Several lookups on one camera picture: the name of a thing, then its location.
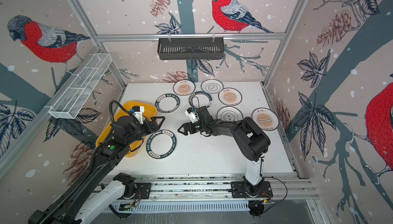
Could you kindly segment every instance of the black hanging basket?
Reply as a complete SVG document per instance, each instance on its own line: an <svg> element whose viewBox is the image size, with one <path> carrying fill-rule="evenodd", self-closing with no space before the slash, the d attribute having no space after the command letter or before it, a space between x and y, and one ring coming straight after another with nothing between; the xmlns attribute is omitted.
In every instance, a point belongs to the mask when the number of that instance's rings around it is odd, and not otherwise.
<svg viewBox="0 0 393 224"><path fill-rule="evenodd" d="M200 38L160 38L158 55L161 60L174 59L222 59L224 57L224 39L222 37Z"/></svg>

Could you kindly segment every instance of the white tabletop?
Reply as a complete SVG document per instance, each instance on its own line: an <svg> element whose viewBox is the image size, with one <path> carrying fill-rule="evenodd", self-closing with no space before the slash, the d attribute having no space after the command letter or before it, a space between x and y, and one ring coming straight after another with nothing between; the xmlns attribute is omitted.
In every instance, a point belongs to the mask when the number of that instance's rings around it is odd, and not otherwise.
<svg viewBox="0 0 393 224"><path fill-rule="evenodd" d="M263 94L259 82L230 82L223 83L224 88L235 88L242 94L242 101L236 105L243 116L250 116L256 108L268 108L268 103ZM173 83L138 83L128 84L120 103L128 101L140 101L154 105L156 99L162 94L174 93ZM201 90L201 83L195 83L195 91ZM220 102L218 94L211 94L213 104L208 108L209 113L215 119L217 112L225 107ZM183 176L234 176L244 175L246 172L247 159L243 156L235 140L229 136L204 137L199 133L185 136L177 129L183 124L190 122L184 114L190 105L189 96L180 96L179 107L171 113L160 113L157 116L165 116L161 129L170 130L177 139L177 145L171 155L162 159L155 159L146 151L146 141L139 152L132 158L123 158L108 175L117 175L120 172L130 175L144 175L150 177L183 177ZM270 138L271 145L265 154L263 173L286 173L293 172L287 158L284 146L281 142L278 130L264 131ZM152 142L160 143L160 139L166 135L158 135Z"/></svg>

